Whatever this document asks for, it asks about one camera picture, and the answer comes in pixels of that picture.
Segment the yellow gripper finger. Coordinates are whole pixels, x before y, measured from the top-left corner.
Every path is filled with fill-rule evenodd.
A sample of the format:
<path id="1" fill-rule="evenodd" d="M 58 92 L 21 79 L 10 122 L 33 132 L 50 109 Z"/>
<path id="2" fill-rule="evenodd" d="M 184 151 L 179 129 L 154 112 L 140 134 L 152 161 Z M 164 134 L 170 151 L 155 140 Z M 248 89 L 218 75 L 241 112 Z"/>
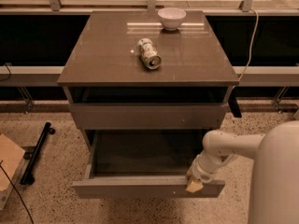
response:
<path id="1" fill-rule="evenodd" d="M 190 177 L 187 182 L 186 190 L 190 193 L 195 193 L 195 192 L 201 190 L 203 187 L 204 187 L 204 185 L 200 180 Z"/>

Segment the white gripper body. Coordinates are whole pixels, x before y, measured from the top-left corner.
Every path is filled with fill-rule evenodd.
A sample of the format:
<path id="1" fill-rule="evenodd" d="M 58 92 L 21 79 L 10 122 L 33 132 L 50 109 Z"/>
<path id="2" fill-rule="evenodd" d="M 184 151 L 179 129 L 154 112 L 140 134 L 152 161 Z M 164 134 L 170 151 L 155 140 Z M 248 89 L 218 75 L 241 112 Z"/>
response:
<path id="1" fill-rule="evenodd" d="M 208 184 L 214 180 L 214 175 L 205 171 L 197 160 L 193 160 L 186 176 L 188 179 L 193 178 L 196 181 L 201 181 L 204 184 Z"/>

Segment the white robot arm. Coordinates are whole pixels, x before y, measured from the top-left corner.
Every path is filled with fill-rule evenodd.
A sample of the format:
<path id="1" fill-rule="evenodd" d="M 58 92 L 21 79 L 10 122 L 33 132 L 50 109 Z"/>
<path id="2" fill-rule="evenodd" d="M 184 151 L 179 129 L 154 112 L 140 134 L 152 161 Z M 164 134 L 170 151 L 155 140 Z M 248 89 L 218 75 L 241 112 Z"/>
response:
<path id="1" fill-rule="evenodd" d="M 266 134 L 236 135 L 213 130 L 187 172 L 186 190 L 195 193 L 236 156 L 254 160 L 248 224 L 299 224 L 299 121 Z"/>

